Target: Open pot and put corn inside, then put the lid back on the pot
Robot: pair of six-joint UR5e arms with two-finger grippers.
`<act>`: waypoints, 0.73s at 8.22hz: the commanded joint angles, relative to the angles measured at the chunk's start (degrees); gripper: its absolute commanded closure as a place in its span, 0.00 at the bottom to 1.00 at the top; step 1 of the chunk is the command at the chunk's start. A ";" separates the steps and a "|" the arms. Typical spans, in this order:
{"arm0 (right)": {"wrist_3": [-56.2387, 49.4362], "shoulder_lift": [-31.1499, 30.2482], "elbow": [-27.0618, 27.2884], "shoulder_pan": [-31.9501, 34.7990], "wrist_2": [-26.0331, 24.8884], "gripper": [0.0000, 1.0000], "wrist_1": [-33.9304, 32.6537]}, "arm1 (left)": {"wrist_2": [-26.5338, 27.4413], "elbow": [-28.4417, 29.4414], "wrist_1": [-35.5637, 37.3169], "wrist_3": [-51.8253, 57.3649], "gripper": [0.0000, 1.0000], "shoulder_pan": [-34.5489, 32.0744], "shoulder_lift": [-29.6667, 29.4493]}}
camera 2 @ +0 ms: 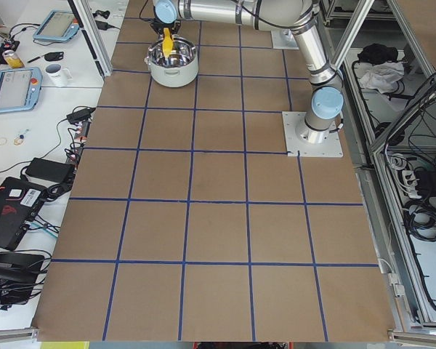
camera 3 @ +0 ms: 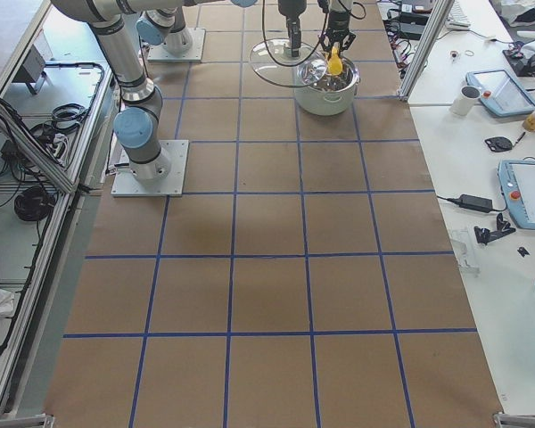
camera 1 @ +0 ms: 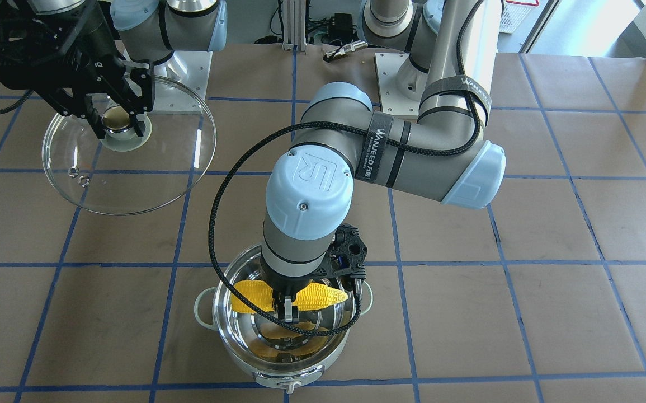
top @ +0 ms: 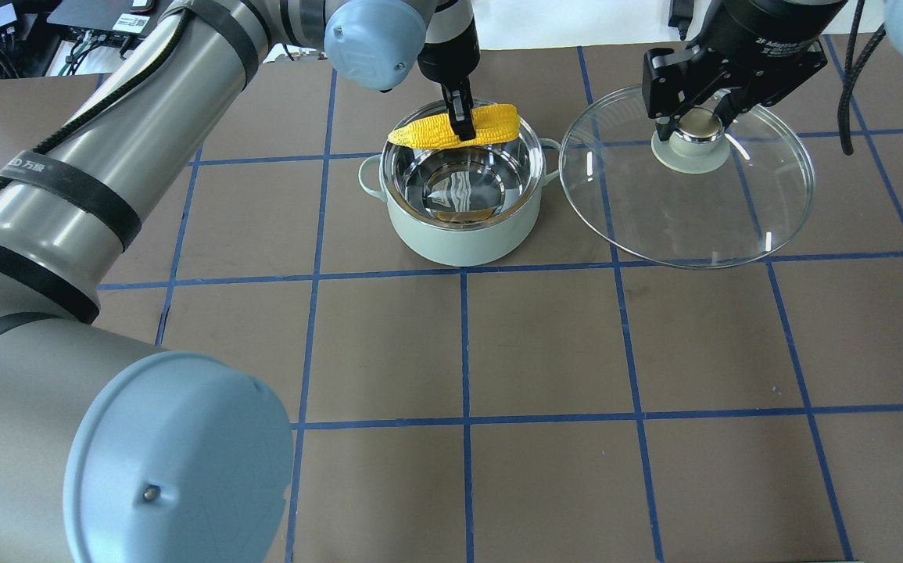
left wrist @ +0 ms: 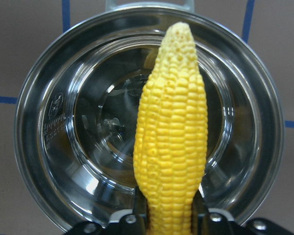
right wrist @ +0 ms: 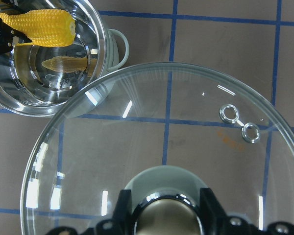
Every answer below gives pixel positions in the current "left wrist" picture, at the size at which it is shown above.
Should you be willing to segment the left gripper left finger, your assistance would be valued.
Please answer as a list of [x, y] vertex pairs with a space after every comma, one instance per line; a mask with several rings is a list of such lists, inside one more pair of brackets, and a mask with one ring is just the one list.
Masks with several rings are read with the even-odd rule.
[[135, 229], [138, 235], [147, 234], [147, 199], [140, 191], [139, 187], [135, 187], [133, 214], [135, 216]]

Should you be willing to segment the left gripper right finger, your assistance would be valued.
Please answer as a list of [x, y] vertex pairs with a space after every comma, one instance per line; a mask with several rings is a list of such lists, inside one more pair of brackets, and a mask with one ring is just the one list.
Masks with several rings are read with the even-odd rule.
[[208, 235], [208, 209], [198, 189], [192, 202], [191, 232], [193, 235]]

